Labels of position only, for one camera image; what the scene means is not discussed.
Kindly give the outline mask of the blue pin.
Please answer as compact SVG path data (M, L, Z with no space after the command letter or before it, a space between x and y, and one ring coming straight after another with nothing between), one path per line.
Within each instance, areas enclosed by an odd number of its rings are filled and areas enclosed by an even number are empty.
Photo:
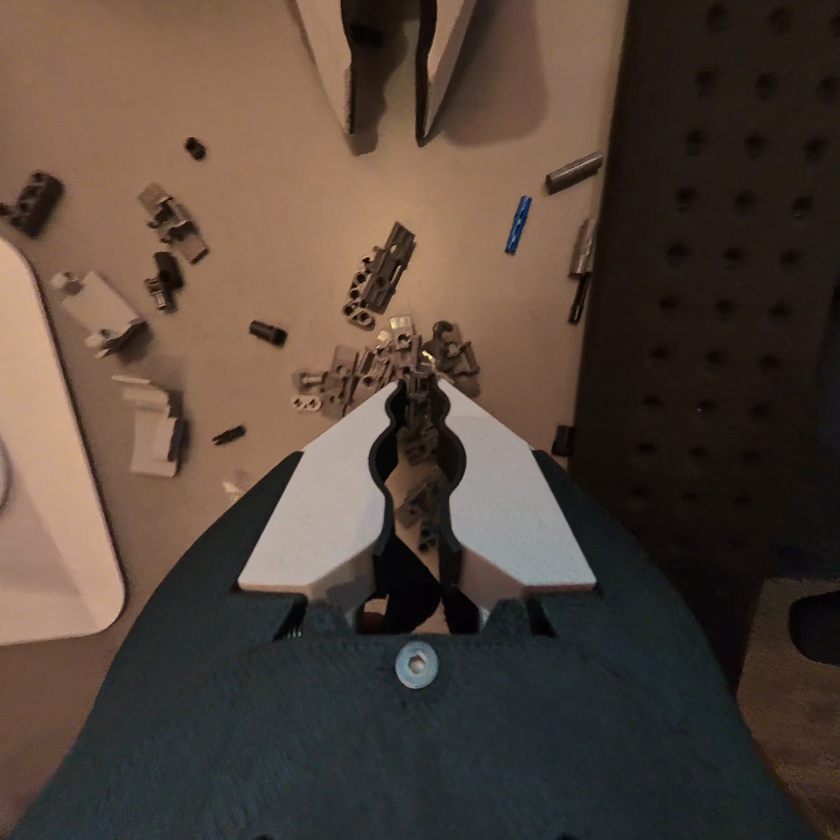
M505 245L504 253L508 256L514 256L518 251L518 247L522 237L522 232L529 218L531 204L531 196L523 195L519 199L518 206L514 213L511 222L511 228Z

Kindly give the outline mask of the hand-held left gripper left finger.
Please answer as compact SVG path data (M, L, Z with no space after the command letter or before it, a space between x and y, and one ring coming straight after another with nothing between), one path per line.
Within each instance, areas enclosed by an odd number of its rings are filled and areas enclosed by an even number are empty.
M245 592L302 595L351 616L375 591L373 551L386 494L371 456L394 431L386 385L302 451L238 577Z

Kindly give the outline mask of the single grey track link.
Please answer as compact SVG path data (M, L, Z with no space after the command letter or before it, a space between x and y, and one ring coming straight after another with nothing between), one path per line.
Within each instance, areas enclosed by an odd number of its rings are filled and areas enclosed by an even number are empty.
M362 259L356 279L357 298L363 308L383 314L396 293L415 248L415 235L401 222L394 222L382 247L374 247L372 254Z
M209 248L194 217L161 185L148 184L139 201L147 216L147 227L183 260L194 266L208 254Z
M410 371L406 385L406 452L419 459L431 455L437 445L438 431L432 418L431 392L434 369L420 364Z

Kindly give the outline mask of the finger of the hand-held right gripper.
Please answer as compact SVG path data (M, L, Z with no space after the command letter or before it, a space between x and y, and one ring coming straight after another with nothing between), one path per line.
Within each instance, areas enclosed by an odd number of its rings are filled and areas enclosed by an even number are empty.
M345 134L354 135L354 57L341 1L296 1L314 66Z
M415 51L415 139L423 145L455 71L477 1L420 1Z

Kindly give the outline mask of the light grey curved panel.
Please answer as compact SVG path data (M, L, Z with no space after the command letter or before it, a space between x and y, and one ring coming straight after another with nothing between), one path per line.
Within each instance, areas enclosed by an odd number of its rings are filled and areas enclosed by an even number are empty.
M60 271L49 284L63 309L85 330L86 346L103 359L129 342L146 326L139 313L96 271L77 276Z

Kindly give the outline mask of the black grey cross connector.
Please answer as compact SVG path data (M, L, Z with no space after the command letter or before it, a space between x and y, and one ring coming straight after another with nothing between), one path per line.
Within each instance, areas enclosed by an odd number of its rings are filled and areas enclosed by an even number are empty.
M157 251L153 256L156 273L143 284L159 312L173 313L176 310L175 294L183 288L181 268L171 252Z

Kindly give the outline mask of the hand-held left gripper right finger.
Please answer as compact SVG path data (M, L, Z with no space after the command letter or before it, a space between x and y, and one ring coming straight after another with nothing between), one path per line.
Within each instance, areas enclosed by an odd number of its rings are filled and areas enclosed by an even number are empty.
M500 602L593 592L596 577L520 436L447 381L432 388L446 477L438 561L447 593L486 621Z

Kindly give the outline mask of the black rounded object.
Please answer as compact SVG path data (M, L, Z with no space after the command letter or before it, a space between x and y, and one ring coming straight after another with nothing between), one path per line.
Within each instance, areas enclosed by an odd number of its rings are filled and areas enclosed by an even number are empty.
M791 641L813 662L839 666L839 591L803 597L789 611Z

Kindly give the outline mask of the black perforated panel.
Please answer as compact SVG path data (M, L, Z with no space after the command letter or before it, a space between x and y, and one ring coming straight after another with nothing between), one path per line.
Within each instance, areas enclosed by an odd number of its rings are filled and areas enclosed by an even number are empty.
M740 681L838 274L838 1L630 2L575 482Z

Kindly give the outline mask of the dark grey angled beam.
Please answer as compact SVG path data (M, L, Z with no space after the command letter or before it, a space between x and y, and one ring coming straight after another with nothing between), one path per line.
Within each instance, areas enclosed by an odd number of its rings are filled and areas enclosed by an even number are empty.
M65 191L63 182L45 171L32 171L12 203L1 203L1 218L21 235L38 239Z

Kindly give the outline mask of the white lamp base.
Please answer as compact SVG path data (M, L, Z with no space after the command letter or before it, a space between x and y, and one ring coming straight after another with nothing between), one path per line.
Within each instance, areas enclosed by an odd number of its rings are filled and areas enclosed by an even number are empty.
M1 244L1 645L84 637L125 583L30 264Z

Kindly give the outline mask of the grey tube connector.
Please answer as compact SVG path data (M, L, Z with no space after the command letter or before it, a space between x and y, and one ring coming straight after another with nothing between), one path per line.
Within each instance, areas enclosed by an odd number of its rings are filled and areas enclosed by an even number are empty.
M582 279L590 274L593 268L595 252L596 220L586 218L579 228L572 256L570 259L569 277Z
M603 162L603 152L596 151L549 172L544 179L546 193L554 195L592 178Z

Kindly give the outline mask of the pile of grey track links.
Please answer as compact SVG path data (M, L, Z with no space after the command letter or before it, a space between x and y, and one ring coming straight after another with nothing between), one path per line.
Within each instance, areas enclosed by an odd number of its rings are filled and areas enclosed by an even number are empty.
M386 385L401 383L406 389L410 371L420 364L432 367L435 379L448 382L468 397L481 393L476 352L456 322L437 320L424 337L411 317L395 317L372 346L362 350L336 347L325 387L317 391L322 399L321 411L326 417L341 419ZM437 509L444 483L437 467L438 430L437 445L430 456L414 458L406 452L405 425L406 406L397 432L397 454L408 475L418 482L396 507L396 516L404 529L419 528L417 546L421 553L428 553L437 547Z

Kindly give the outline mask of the light grey curved block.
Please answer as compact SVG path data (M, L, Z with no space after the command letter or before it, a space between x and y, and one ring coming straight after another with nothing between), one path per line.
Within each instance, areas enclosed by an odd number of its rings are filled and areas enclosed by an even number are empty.
M133 409L133 446L129 472L170 479L180 465L185 422L173 408L170 392L148 379L114 374L122 399Z

